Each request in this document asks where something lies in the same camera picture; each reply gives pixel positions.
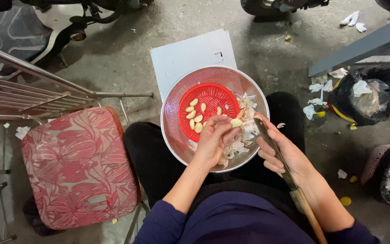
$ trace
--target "perforated steel bowl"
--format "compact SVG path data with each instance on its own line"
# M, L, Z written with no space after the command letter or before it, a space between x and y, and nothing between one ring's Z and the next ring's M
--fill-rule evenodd
M179 126L177 114L179 102L183 95L193 86L206 82L225 86L234 94L241 96L245 92L249 96L255 95L255 98L252 100L257 103L255 111L265 115L267 118L270 117L266 97L257 84L245 73L226 66L206 66L187 73L169 90L163 101L160 115L160 125L166 145L171 153L186 166L192 161L194 152L189 147L189 138L181 131ZM216 165L210 172L228 172L246 164L260 149L256 142L259 136L257 135L251 139L253 143L248 146L249 152L236 154L234 158L230 159L227 168L224 169L223 165Z

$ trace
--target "chair seat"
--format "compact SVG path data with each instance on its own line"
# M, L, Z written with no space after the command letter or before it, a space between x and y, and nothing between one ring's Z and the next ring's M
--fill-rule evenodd
M140 201L123 128L111 107L84 109L30 130L22 154L40 218L49 228L119 218Z

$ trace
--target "knife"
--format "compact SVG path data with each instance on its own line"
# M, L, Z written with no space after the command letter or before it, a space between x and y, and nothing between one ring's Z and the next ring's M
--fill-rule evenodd
M320 224L318 223L314 212L312 212L312 209L308 203L308 200L306 200L305 194L303 193L302 189L299 188L296 184L296 182L293 179L293 176L291 175L290 169L288 168L287 163L284 160L284 157L282 156L281 152L278 149L278 146L274 142L274 140L267 134L267 128L263 124L263 120L261 117L257 118L258 115L254 117L255 124L257 125L258 130L260 131L261 136L263 137L264 141L268 143L269 146L271 146L275 150L275 157L279 159L284 164L284 173L281 173L282 178L285 180L287 185L290 187L290 196L293 199L294 204L296 205L297 210L301 212L302 214L305 214L306 217L309 220L309 223L311 224L312 229L314 230L318 241L320 244L328 244L326 237L322 231L322 228L320 227Z

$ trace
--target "tire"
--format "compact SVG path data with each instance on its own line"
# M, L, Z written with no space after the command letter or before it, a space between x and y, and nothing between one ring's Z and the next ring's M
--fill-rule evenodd
M246 13L254 16L284 15L279 9L263 7L263 0L240 0L240 4Z

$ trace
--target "red colander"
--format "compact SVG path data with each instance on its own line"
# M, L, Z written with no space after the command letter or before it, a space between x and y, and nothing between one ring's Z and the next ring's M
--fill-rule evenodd
M179 125L183 133L192 141L198 142L200 133L196 133L195 130L189 125L190 119L186 116L189 112L186 112L186 108L190 107L190 102L195 98L198 99L198 104L194 106L196 110L195 117L202 115L201 123L209 120L210 117L217 115L218 107L222 109L222 114L226 114L228 117L234 119L239 114L239 103L235 98L233 92L224 86L216 83L203 83L189 89L181 98L179 103L178 118ZM206 109L203 112L201 110L201 104L206 104Z

